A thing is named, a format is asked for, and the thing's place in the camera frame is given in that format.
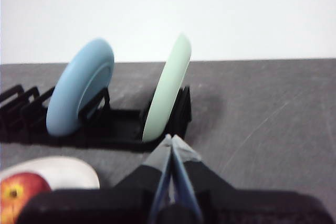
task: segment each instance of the white background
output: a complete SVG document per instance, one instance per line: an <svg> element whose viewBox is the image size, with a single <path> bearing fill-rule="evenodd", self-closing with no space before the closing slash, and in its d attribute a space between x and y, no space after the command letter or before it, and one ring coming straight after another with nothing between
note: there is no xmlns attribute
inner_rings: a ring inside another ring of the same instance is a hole
<svg viewBox="0 0 336 224"><path fill-rule="evenodd" d="M68 62L95 37L116 61L336 57L336 0L1 0L1 62Z"/></svg>

